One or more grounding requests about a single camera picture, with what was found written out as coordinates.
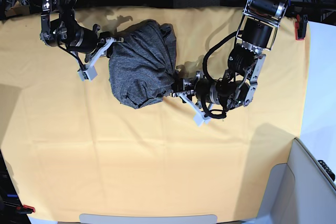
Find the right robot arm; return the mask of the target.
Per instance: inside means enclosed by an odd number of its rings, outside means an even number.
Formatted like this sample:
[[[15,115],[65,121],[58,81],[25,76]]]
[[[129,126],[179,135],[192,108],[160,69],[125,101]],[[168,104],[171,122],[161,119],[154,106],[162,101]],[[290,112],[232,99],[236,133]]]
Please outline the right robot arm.
[[[110,37],[109,32],[98,34],[100,26],[92,29],[80,26],[75,18],[77,0],[42,0],[40,39],[49,47],[57,47],[74,57],[79,53],[95,52]]]

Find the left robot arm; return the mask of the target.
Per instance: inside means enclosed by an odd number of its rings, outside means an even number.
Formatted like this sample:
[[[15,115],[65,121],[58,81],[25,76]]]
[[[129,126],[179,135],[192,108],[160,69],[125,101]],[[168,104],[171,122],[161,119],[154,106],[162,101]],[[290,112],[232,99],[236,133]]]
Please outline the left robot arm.
[[[290,0],[229,0],[238,1],[242,1],[244,9],[237,31],[205,54],[202,70],[195,77],[180,79],[172,86],[172,97],[189,104],[196,98],[196,109],[214,119],[223,119],[228,111],[251,103],[266,57],[264,51],[272,50],[280,22],[290,6]],[[214,79],[208,72],[208,60],[232,38],[235,42],[227,69],[221,78]]]

